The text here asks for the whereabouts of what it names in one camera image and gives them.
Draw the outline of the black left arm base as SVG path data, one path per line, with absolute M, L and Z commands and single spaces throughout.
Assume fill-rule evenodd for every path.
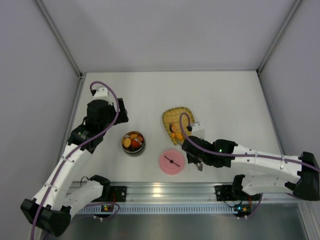
M 100 197 L 93 202 L 126 202 L 127 187 L 120 186 L 104 186 Z

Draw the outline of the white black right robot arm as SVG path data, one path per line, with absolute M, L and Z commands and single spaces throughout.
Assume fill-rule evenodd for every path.
M 320 167 L 313 153 L 276 155 L 230 140 L 210 143 L 196 136 L 185 139 L 181 148 L 189 163 L 233 169 L 231 192 L 234 195 L 286 193 L 306 201 L 320 199 Z

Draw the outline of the beige flower shaped cookie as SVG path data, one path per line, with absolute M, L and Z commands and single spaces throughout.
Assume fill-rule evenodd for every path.
M 139 134 L 133 133 L 129 136 L 130 139 L 134 140 L 137 139 L 139 137 Z

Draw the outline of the black white sushi roll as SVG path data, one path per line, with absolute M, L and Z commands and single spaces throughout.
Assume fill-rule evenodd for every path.
M 124 149 L 129 153 L 135 153 L 135 152 L 140 151 L 141 148 L 142 148 L 141 146 L 139 146 L 139 147 L 130 146 L 130 147 L 125 147 Z

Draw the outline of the red brown fried chicken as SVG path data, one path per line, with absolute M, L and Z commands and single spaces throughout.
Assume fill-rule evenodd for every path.
M 138 148 L 140 148 L 140 147 L 142 146 L 142 144 L 141 144 L 139 141 L 133 139 L 133 140 L 131 141 L 131 146 L 132 146 L 134 149 L 138 149 Z

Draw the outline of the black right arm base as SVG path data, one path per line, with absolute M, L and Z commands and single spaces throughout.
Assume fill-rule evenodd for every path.
M 241 187 L 236 187 L 232 185 L 216 185 L 214 187 L 215 195 L 217 201 L 248 201 L 251 199 L 252 201 L 258 201 L 261 197 L 261 194 L 249 195 L 245 193 Z

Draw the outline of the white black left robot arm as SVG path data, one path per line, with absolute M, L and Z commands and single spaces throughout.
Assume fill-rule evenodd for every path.
M 103 141 L 105 129 L 129 118 L 122 98 L 114 106 L 106 99 L 88 103 L 87 114 L 67 141 L 62 157 L 40 191 L 32 199 L 24 199 L 20 209 L 30 224 L 59 237 L 68 228 L 72 218 L 91 202 L 111 202 L 111 182 L 94 175 L 74 191 L 68 190 L 84 163 Z

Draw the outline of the stainless steel tongs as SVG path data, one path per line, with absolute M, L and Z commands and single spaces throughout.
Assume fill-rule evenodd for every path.
M 200 172 L 203 171 L 203 163 L 200 160 L 196 159 L 195 156 L 187 152 L 186 152 L 186 157 L 187 157 L 188 164 L 194 164 L 198 171 Z

